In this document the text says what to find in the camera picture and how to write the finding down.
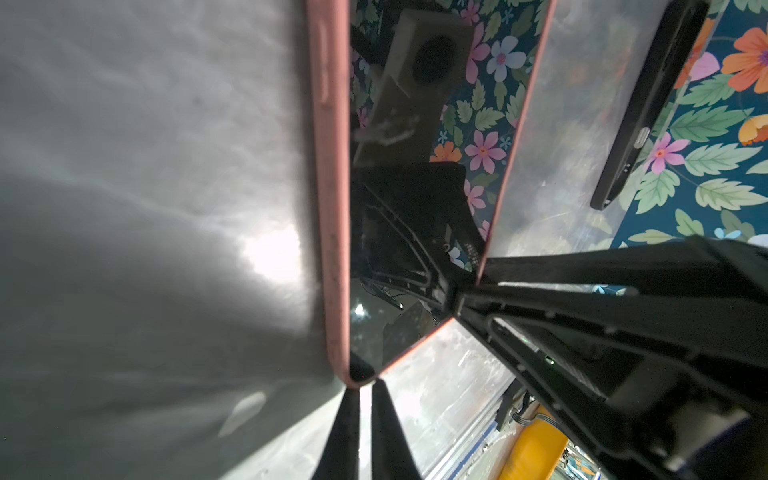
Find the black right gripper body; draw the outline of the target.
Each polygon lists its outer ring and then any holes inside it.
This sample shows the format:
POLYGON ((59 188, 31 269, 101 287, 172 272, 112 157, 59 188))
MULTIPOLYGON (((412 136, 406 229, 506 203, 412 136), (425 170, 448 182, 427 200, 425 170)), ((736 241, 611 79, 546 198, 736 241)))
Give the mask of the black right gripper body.
POLYGON ((759 359, 612 359, 605 449, 615 479, 764 479, 767 364, 759 359))

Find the yellow object below table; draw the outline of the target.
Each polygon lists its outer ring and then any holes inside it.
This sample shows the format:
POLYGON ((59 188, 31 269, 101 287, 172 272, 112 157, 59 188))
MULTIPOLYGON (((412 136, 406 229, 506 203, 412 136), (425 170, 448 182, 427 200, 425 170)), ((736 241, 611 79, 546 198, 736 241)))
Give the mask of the yellow object below table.
POLYGON ((542 406, 533 422, 517 436, 498 480, 548 480, 566 449, 567 436, 553 425, 554 419, 542 406))

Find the black phone case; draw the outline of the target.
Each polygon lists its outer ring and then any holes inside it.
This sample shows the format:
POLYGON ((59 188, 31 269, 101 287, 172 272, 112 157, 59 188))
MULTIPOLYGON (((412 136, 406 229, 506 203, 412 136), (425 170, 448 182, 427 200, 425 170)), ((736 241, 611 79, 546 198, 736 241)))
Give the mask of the black phone case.
POLYGON ((664 11, 590 207, 604 210, 623 190, 667 98, 693 50, 708 1, 675 0, 664 11))

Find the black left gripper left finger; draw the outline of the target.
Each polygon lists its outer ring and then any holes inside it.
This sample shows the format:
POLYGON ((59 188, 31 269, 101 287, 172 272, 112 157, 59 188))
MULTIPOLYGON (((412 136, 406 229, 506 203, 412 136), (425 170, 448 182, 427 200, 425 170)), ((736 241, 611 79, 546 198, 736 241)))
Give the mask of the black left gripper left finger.
POLYGON ((347 388, 313 480, 357 480, 359 476, 360 393, 347 388))

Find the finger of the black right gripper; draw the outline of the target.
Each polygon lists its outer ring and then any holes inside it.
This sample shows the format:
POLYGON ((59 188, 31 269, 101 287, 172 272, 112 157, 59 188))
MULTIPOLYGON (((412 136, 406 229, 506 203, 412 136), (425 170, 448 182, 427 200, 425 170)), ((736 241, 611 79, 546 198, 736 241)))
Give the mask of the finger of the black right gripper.
POLYGON ((691 236, 623 249, 490 258, 481 282, 617 285, 645 295, 765 300, 767 250, 691 236))
POLYGON ((605 416, 612 359, 735 359, 767 364, 767 308, 738 298, 665 298, 482 286, 455 315, 610 477, 605 416))

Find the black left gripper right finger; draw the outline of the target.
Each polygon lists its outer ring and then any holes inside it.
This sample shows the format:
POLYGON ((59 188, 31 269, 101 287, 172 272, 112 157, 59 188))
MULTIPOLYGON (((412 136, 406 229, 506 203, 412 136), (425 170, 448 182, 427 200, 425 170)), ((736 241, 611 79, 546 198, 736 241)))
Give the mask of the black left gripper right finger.
POLYGON ((421 480, 387 384, 372 387, 371 474, 373 480, 421 480))

